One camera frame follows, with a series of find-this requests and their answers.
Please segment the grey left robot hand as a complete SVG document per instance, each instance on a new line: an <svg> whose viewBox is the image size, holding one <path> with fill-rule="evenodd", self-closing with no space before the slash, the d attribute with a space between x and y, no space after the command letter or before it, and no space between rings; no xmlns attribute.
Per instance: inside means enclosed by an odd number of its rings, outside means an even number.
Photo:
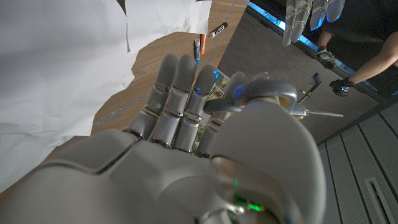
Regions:
<svg viewBox="0 0 398 224"><path fill-rule="evenodd" d="M324 20L339 19L344 6L345 0L287 0L283 45L287 47L299 40L309 17L310 29L315 30Z"/></svg>

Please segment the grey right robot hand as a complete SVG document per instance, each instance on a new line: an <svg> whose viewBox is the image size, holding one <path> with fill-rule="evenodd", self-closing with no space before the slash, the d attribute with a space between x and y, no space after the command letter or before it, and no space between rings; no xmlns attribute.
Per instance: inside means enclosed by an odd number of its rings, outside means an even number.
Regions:
<svg viewBox="0 0 398 224"><path fill-rule="evenodd" d="M132 123L44 162L1 203L1 222L321 223L325 173L296 88L238 72L210 100L219 77L166 55Z"/></svg>

